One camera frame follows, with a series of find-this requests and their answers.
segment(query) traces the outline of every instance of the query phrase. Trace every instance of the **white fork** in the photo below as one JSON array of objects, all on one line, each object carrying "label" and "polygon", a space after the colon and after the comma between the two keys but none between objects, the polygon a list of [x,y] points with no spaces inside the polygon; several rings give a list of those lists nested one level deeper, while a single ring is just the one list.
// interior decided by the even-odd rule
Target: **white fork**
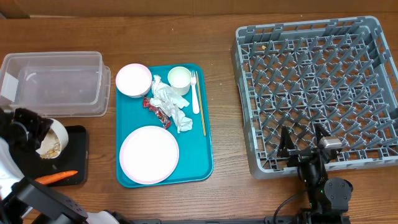
[{"label": "white fork", "polygon": [[195,88],[196,84],[197,84],[197,76],[195,75],[195,71],[191,71],[192,109],[194,114],[198,114],[200,112],[198,97],[197,97],[197,89]]}]

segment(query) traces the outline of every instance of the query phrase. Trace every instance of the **teal tray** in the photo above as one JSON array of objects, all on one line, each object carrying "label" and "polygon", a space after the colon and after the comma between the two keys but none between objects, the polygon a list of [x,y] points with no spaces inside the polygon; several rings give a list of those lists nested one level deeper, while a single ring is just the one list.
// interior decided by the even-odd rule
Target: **teal tray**
[{"label": "teal tray", "polygon": [[[213,148],[211,145],[210,122],[209,113],[207,109],[207,99],[205,90],[205,79],[203,78],[203,71],[195,64],[187,63],[181,65],[164,65],[149,67],[152,75],[159,75],[162,82],[169,84],[167,74],[170,69],[176,66],[184,66],[189,70],[198,71],[198,79],[200,84],[201,100],[203,104],[203,115],[206,126],[206,136],[203,135],[203,126],[201,123],[201,115],[193,114],[192,112],[192,89],[183,96],[190,105],[183,108],[183,112],[188,118],[193,120],[192,130],[187,132],[177,133],[177,127],[172,121],[171,127],[168,131],[173,134],[178,142],[180,149],[180,159],[177,167],[170,177],[158,184],[143,185],[135,183],[130,180],[122,171],[119,162],[119,152],[121,145],[125,138],[137,128],[143,126],[154,125],[162,126],[162,123],[156,117],[153,111],[142,107],[142,98],[131,98],[123,95],[119,90],[116,90],[116,177],[119,183],[127,188],[149,187],[156,185],[177,184],[191,181],[200,181],[209,178],[213,172]],[[152,97],[152,92],[149,91],[148,97]]]}]

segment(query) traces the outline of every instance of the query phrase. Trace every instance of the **dish rack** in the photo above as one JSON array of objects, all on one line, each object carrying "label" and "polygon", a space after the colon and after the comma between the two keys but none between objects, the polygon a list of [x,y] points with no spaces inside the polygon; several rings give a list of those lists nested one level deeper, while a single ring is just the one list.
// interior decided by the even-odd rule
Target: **dish rack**
[{"label": "dish rack", "polygon": [[314,147],[314,124],[343,150],[328,170],[398,163],[397,69],[375,17],[240,27],[232,48],[250,172],[295,175],[278,158],[280,130]]}]

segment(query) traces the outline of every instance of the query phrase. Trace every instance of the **carrot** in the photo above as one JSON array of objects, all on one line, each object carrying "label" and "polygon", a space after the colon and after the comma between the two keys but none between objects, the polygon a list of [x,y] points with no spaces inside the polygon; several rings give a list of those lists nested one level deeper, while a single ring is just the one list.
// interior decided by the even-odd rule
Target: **carrot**
[{"label": "carrot", "polygon": [[60,172],[58,174],[52,174],[52,175],[47,175],[44,177],[39,177],[36,179],[36,181],[41,184],[47,185],[47,184],[52,184],[59,180],[65,179],[67,177],[71,177],[75,174],[77,174],[77,171],[75,171],[75,170],[65,171],[65,172]]}]

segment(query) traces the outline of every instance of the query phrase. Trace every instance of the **clear plastic container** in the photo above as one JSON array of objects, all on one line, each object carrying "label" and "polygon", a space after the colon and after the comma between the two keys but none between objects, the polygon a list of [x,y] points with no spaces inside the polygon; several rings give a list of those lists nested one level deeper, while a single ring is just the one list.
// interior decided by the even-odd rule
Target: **clear plastic container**
[{"label": "clear plastic container", "polygon": [[9,54],[0,70],[0,106],[44,117],[102,116],[110,85],[99,52]]}]

